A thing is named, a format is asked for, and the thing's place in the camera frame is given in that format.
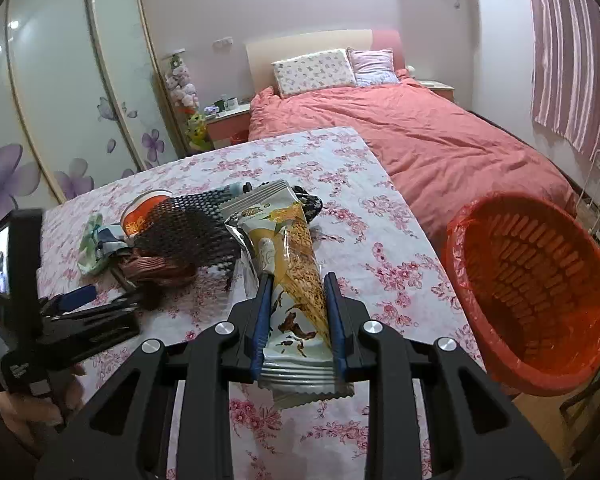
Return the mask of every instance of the green fabric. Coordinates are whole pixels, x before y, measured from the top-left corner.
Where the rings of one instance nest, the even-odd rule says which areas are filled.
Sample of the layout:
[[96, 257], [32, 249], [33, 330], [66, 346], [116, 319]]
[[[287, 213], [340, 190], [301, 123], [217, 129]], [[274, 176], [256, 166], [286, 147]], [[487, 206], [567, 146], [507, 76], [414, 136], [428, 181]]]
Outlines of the green fabric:
[[99, 258], [96, 253], [98, 247], [97, 230], [102, 226], [102, 215], [100, 213], [89, 216], [82, 239], [78, 247], [78, 269], [83, 275], [98, 274], [107, 266], [106, 258]]

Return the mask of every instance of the blue gripper pad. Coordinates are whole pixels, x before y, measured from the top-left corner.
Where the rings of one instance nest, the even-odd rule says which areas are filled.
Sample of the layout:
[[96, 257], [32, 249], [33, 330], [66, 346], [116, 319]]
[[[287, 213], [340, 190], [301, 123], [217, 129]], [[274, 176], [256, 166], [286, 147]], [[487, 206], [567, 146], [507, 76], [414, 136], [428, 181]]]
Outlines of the blue gripper pad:
[[262, 371], [262, 363], [264, 361], [264, 347], [269, 340], [269, 316], [271, 314], [271, 295], [273, 293], [273, 276], [271, 274], [263, 274], [261, 280], [267, 280], [264, 294], [260, 301], [258, 309], [258, 319], [256, 327], [253, 331], [253, 359], [251, 360], [251, 377], [257, 380]]
[[94, 285], [85, 285], [66, 293], [58, 302], [58, 309], [61, 312], [71, 312], [79, 306], [89, 303], [96, 299], [98, 293]]
[[336, 365], [336, 371], [341, 378], [344, 378], [344, 371], [347, 368], [344, 329], [340, 319], [338, 309], [338, 299], [341, 298], [340, 290], [333, 290], [333, 282], [324, 279], [324, 295], [327, 301], [327, 316], [329, 317], [329, 334], [331, 336], [331, 351], [333, 352], [333, 362]]

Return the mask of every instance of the floral pillow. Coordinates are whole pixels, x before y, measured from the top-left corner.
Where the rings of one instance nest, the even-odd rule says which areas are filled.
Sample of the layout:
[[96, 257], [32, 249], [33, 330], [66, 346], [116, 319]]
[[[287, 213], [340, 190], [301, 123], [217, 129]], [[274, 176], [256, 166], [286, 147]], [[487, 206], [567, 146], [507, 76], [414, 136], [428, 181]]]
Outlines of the floral pillow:
[[283, 98], [310, 90], [356, 85], [343, 48], [283, 59], [272, 65]]

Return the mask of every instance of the pillow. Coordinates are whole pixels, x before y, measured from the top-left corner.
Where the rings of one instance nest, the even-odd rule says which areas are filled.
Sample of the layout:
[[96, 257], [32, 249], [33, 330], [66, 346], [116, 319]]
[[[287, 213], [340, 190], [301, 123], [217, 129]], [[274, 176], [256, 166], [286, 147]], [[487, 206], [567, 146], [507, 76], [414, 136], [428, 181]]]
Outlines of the pillow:
[[272, 65], [283, 98], [309, 90], [356, 85], [343, 48], [283, 59]]
[[357, 86], [398, 84], [394, 71], [394, 51], [347, 49], [349, 61], [356, 76]]

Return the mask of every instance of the nightstand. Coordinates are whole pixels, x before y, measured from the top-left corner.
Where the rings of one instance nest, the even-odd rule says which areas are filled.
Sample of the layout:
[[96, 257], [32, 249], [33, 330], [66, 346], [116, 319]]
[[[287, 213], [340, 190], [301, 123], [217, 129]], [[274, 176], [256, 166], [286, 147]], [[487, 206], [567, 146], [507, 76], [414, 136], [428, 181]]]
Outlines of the nightstand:
[[216, 150], [249, 139], [250, 109], [251, 105], [247, 103], [206, 120], [206, 130]]
[[440, 97], [448, 99], [452, 103], [454, 101], [454, 90], [452, 86], [445, 85], [440, 81], [420, 81], [417, 80], [422, 86], [425, 86], [429, 90], [431, 90], [434, 94], [438, 94]]

